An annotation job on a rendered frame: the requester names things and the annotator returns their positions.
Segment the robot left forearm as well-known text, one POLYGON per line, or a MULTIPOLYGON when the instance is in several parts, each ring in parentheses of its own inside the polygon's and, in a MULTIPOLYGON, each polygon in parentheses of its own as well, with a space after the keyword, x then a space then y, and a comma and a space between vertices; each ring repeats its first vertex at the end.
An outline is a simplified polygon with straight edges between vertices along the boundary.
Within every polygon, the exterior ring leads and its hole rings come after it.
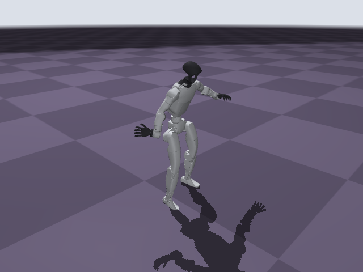
MULTIPOLYGON (((204 87, 207 87, 207 86, 204 86, 204 87)), ((208 88, 208 87, 207 87, 208 88)), ((209 88, 210 89, 210 88, 209 88)), ((214 92, 212 89, 210 89, 209 90, 209 92, 208 92, 208 94, 207 94, 207 96, 210 96, 210 97, 212 97, 214 100, 218 100, 218 99, 220 99, 220 98, 218 98, 217 97, 217 95, 218 95, 219 93, 216 93, 216 92, 214 92)))

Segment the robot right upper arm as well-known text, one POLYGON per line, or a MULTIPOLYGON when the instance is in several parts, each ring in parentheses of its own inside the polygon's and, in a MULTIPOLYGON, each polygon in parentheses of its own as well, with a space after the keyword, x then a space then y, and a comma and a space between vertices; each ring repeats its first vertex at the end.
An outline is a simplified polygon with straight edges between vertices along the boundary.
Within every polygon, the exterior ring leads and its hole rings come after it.
POLYGON ((164 114, 164 120, 166 119, 166 115, 165 115, 165 111, 168 110, 170 108, 170 106, 173 104, 173 102, 177 101, 177 99, 179 98, 179 94, 180 94, 180 90, 178 88, 173 88, 170 89, 167 94, 166 94, 166 98, 164 99, 163 103, 161 104, 161 106, 159 107, 156 116, 158 113, 163 113, 164 114))

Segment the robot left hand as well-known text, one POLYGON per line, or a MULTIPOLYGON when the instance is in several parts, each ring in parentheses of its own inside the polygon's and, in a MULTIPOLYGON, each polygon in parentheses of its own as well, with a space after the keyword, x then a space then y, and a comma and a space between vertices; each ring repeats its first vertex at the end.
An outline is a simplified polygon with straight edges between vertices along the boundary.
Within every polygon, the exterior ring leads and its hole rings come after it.
POLYGON ((227 98, 228 98, 228 100, 231 100, 231 97, 229 96, 229 95, 226 95, 226 94, 221 94, 221 93, 219 93, 218 95, 217 95, 217 97, 218 98, 223 98, 224 100, 225 100, 225 98, 226 98, 226 101, 227 101, 227 98), (230 98, 230 99, 229 99, 230 98))

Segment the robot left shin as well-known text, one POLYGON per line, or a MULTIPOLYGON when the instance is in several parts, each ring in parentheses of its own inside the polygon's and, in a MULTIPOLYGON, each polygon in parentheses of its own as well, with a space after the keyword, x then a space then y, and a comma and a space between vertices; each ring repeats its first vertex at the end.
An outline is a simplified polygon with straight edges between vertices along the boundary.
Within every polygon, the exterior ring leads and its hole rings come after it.
POLYGON ((195 161, 196 161, 196 156, 191 161, 187 161, 186 159, 184 161, 185 179, 186 180, 190 179, 191 173, 192 173, 193 168, 195 166, 195 161))

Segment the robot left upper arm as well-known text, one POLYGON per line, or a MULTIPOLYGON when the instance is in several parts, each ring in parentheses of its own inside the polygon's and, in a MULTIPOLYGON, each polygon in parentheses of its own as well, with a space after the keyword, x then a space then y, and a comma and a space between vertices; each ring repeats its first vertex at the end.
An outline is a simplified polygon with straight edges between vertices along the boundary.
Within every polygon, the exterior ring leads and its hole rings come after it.
POLYGON ((196 89, 198 91, 200 91, 202 95, 207 95, 208 94, 208 92, 210 90, 209 88, 204 87, 204 85, 201 82, 199 82, 198 80, 196 80, 195 83, 196 83, 196 86, 197 86, 196 89))

